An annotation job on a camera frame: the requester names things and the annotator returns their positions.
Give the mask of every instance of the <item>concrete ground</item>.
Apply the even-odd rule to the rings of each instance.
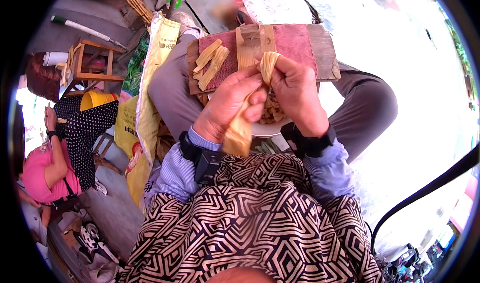
[[[201,0],[186,2],[193,11],[183,4],[182,10],[195,13],[206,28],[221,29],[203,15],[205,5],[196,6],[197,2],[203,3]],[[331,32],[338,60],[380,76],[397,96],[399,113],[395,122],[351,164],[362,213],[372,228],[390,208],[461,159],[477,134],[478,113],[468,108],[460,60],[436,3],[395,0],[398,11],[388,4],[375,0],[265,0],[267,10],[278,23],[297,23],[299,18],[303,23],[311,22],[310,5]],[[52,9],[65,7],[55,4]],[[84,10],[71,13],[78,17],[100,16]],[[98,30],[126,41],[132,32],[124,30],[128,28],[117,16],[111,19],[102,24],[103,31]],[[45,30],[57,29],[47,22],[44,25]],[[31,48],[53,50],[47,45],[54,40],[46,32],[39,34],[43,39],[34,40]],[[61,39],[68,47],[72,42],[67,37]],[[319,96],[329,115],[343,100],[329,82],[321,84]],[[121,169],[128,163],[126,155],[115,146],[106,158]],[[89,207],[89,214],[109,246],[126,259],[143,214],[129,197],[123,176],[99,167],[97,177],[109,195],[88,191],[81,201]],[[408,242],[421,251],[428,248],[438,228],[447,222],[466,182],[460,177],[394,215],[379,232],[377,252],[391,259]]]

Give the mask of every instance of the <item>shoe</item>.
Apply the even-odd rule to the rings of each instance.
[[[104,184],[100,183],[97,178],[95,178],[95,184],[93,185],[93,189],[106,196],[106,187]]]
[[[193,21],[193,18],[185,12],[180,12],[180,11],[173,12],[172,15],[170,16],[170,20],[180,23],[180,36],[183,35],[183,33],[185,33],[186,30],[190,30],[193,28],[199,30],[200,38],[208,35],[207,32],[197,27],[195,25],[195,22]]]

